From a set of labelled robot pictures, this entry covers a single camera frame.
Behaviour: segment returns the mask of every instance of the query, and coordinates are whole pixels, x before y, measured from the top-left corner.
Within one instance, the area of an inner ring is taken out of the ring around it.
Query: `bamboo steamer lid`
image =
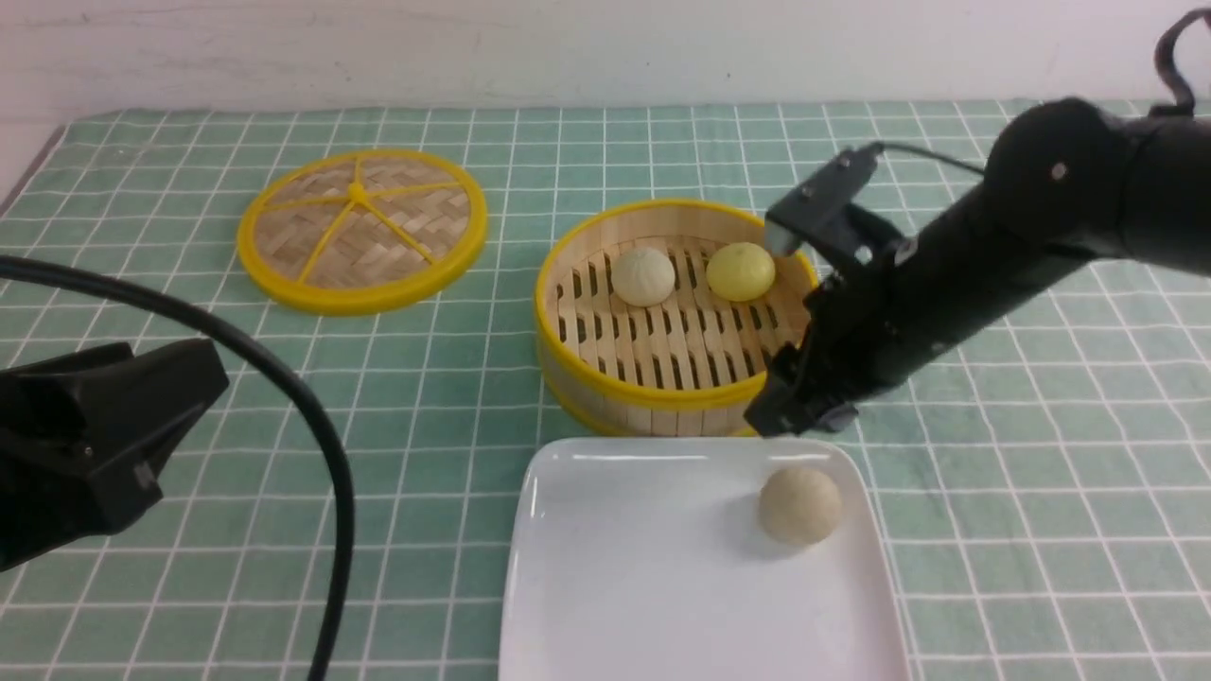
[[[475,262],[483,191],[463,168],[375,149],[316,161],[271,184],[240,223],[240,261],[285,305],[373,314],[432,296]]]

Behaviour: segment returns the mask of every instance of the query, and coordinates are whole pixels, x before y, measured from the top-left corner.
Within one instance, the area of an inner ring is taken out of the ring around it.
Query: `square plate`
[[[757,525],[779,468],[842,493],[805,550]],[[907,681],[861,476],[810,440],[574,439],[530,462],[513,527],[501,681]]]

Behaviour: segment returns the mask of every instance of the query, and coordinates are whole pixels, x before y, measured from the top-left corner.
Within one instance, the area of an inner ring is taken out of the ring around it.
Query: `steamer basket slat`
[[[762,222],[693,200],[659,200],[596,216],[547,256],[534,293],[538,357],[559,404],[613,435],[736,435],[764,382],[763,351],[798,343],[803,297],[816,285],[807,258],[775,259],[773,288],[730,303],[711,292],[706,264],[736,241],[762,244]],[[668,254],[677,280],[660,305],[614,294],[613,263],[649,246]]]

